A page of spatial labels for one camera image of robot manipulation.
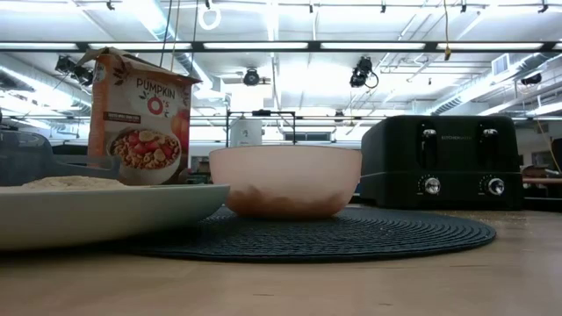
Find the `round placemat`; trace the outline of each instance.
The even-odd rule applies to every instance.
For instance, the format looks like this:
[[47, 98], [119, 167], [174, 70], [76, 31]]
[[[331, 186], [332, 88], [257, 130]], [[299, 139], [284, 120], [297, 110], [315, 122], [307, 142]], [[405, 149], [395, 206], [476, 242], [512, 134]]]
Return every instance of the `round placemat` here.
[[125, 241], [126, 251], [223, 262], [343, 262], [433, 255], [486, 245], [490, 226], [417, 211], [349, 207], [332, 219], [238, 218], [221, 209], [195, 226]]

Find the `plate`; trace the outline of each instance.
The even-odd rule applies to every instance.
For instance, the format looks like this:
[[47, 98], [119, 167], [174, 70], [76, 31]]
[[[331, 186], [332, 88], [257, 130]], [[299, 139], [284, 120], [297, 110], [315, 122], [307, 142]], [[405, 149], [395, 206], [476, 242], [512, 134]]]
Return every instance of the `plate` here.
[[0, 192], [0, 250], [76, 246], [186, 226], [227, 199], [228, 185]]

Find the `ceiling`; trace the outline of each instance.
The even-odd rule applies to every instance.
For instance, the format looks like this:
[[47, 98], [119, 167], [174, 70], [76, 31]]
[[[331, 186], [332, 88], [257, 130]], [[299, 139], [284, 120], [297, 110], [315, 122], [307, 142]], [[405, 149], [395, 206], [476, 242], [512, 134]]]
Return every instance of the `ceiling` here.
[[[101, 0], [0, 0], [0, 40], [154, 41], [155, 36], [146, 27], [147, 21], [141, 21], [134, 10], [134, 6], [150, 1], [153, 0], [112, 1], [115, 10], [110, 11], [106, 1]], [[544, 13], [538, 13], [542, 1], [468, 0], [463, 13], [459, 6], [461, 1], [450, 1], [457, 5], [448, 9], [450, 40], [562, 40], [562, 0], [547, 1], [550, 7]], [[221, 15], [220, 23], [212, 30], [205, 30], [195, 22], [197, 4], [199, 13], [206, 11], [204, 0], [179, 3], [173, 0], [170, 12], [170, 1], [159, 4], [164, 15], [171, 16], [170, 29], [177, 30], [177, 38], [184, 41], [445, 40], [445, 10], [439, 0], [386, 0], [384, 14], [380, 13], [380, 2], [376, 1], [275, 2], [272, 9], [270, 0], [211, 1], [212, 9], [219, 9]], [[204, 21], [210, 25], [213, 13], [205, 13]], [[60, 78], [54, 71], [57, 53], [5, 54]], [[65, 55], [75, 61], [81, 57], [80, 54]], [[369, 55], [378, 65], [379, 85], [375, 90], [349, 86], [351, 70], [363, 55]], [[500, 55], [501, 52], [461, 54], [453, 51], [450, 60], [444, 61], [442, 54], [275, 53], [277, 93], [284, 109], [347, 109], [356, 113], [364, 111], [364, 114], [377, 109], [414, 111], [416, 105], [418, 110], [425, 104], [431, 106], [440, 97], [489, 71], [491, 61]], [[161, 55], [140, 54], [139, 57], [157, 64]], [[208, 75], [226, 83], [223, 92], [233, 89], [228, 83], [238, 81], [240, 73], [247, 68], [257, 68], [261, 76], [273, 76], [269, 53], [197, 53], [194, 59]], [[169, 68], [171, 61], [171, 54], [165, 54], [162, 66]], [[543, 69], [544, 85], [559, 81], [562, 75], [559, 66], [558, 60]], [[178, 62], [173, 70], [187, 73]], [[67, 82], [78, 87], [71, 80]], [[513, 82], [502, 84], [472, 101], [493, 107], [515, 98], [514, 87]], [[518, 90], [518, 93], [538, 88], [521, 87], [522, 92]], [[222, 104], [216, 99], [200, 99], [194, 106], [217, 108]], [[272, 97], [264, 100], [264, 104], [273, 104]], [[470, 107], [465, 113], [476, 114]]]

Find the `table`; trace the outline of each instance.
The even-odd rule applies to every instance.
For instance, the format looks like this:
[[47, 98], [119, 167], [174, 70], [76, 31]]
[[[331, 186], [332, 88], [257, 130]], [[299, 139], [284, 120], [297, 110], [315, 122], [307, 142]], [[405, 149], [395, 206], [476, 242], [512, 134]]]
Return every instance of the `table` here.
[[440, 213], [482, 220], [498, 238], [455, 254], [337, 264], [4, 254], [0, 315], [559, 314], [562, 215]]

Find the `white container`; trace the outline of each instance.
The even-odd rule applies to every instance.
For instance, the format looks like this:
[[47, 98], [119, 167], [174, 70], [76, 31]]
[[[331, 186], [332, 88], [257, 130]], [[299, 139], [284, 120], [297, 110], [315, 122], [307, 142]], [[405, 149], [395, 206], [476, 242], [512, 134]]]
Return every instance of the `white container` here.
[[262, 145], [262, 120], [241, 118], [230, 129], [230, 147]]

